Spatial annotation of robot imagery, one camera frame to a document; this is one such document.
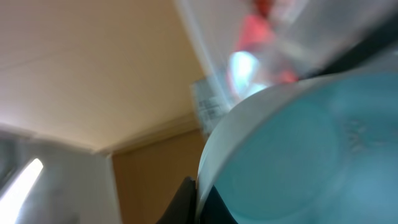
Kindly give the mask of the red snack wrapper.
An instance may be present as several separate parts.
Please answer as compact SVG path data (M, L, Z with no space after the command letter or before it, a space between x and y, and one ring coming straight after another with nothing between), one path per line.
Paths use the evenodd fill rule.
M244 92L253 85L293 83L297 77L276 46L277 36L270 21L274 1L253 0L251 12L243 19L235 50L229 57L231 88Z

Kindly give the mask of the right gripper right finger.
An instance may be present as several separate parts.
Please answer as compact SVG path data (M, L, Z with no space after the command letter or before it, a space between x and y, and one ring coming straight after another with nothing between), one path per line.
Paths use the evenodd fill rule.
M215 186L212 186L200 215L199 224L238 224Z

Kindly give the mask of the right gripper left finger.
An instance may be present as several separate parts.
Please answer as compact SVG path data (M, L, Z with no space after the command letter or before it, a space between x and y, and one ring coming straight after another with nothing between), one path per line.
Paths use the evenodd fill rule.
M156 224L193 224L196 199L195 180L191 177L184 178L169 206Z

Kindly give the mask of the light blue bowl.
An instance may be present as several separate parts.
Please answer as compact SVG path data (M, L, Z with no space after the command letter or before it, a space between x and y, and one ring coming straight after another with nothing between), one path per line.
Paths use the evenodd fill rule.
M238 223L396 223L397 74L266 88L208 138L197 217L212 186Z

